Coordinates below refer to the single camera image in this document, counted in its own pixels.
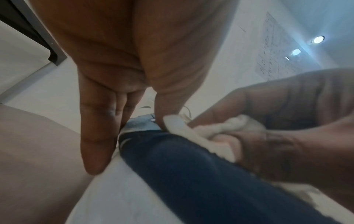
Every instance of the ceiling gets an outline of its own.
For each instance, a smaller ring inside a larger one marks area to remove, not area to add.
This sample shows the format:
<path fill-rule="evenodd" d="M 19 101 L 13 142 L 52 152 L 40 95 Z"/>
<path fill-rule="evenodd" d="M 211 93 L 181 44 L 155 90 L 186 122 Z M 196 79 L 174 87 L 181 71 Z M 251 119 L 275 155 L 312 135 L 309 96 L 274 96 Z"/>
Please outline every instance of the ceiling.
<path fill-rule="evenodd" d="M 340 67 L 354 67 L 354 0 L 281 0 Z"/>

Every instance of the navy blue fabric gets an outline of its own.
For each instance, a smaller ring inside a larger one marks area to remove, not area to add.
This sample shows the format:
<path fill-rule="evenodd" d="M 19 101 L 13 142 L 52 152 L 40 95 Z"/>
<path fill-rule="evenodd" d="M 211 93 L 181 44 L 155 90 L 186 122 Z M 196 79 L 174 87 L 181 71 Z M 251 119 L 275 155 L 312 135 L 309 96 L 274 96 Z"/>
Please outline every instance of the navy blue fabric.
<path fill-rule="evenodd" d="M 124 161 L 184 223 L 337 223 L 180 136 L 138 131 L 125 139 Z"/>

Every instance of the recessed light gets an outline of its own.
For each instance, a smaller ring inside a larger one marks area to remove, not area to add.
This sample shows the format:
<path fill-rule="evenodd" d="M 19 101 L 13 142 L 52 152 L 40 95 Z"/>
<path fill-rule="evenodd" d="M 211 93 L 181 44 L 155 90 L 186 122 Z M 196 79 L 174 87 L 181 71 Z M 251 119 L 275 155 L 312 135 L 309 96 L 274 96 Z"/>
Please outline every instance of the recessed light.
<path fill-rule="evenodd" d="M 324 41 L 324 36 L 318 36 L 318 37 L 316 37 L 315 39 L 313 39 L 313 41 L 312 41 L 312 43 L 314 43 L 314 44 L 319 44 L 319 43 L 321 43 L 322 41 Z"/>
<path fill-rule="evenodd" d="M 293 50 L 293 51 L 291 52 L 291 55 L 292 55 L 292 56 L 296 56 L 296 55 L 298 55 L 299 53 L 301 53 L 301 50 L 300 50 L 300 49 L 295 49 L 295 50 Z"/>

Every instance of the hand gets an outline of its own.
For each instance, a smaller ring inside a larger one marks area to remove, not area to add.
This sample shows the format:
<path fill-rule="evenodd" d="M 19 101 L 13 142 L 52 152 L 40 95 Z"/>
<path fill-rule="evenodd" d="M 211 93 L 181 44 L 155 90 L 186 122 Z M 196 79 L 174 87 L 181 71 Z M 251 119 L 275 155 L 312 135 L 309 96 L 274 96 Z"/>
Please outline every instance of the hand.
<path fill-rule="evenodd" d="M 238 0 L 31 0 L 78 67 L 81 154 L 104 170 L 145 89 L 158 124 L 200 87 Z"/>
<path fill-rule="evenodd" d="M 269 129 L 217 137 L 242 155 L 240 165 L 268 180 L 353 192 L 353 69 L 311 72 L 237 89 L 190 126 L 240 114 Z"/>

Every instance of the ceiling light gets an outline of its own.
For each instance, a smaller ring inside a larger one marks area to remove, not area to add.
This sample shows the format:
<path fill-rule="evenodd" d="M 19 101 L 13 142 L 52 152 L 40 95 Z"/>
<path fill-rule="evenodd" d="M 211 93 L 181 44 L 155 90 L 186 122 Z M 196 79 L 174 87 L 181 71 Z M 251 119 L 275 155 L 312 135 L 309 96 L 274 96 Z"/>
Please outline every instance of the ceiling light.
<path fill-rule="evenodd" d="M 312 43 L 314 43 L 314 44 L 319 44 L 319 43 L 321 43 L 324 39 L 325 39 L 324 36 L 318 36 L 318 37 L 316 37 L 315 39 L 313 39 Z"/>
<path fill-rule="evenodd" d="M 300 50 L 300 49 L 295 49 L 295 50 L 293 50 L 293 51 L 291 52 L 291 55 L 292 55 L 292 56 L 296 56 L 296 55 L 298 55 L 299 53 L 301 53 L 301 50 Z"/>

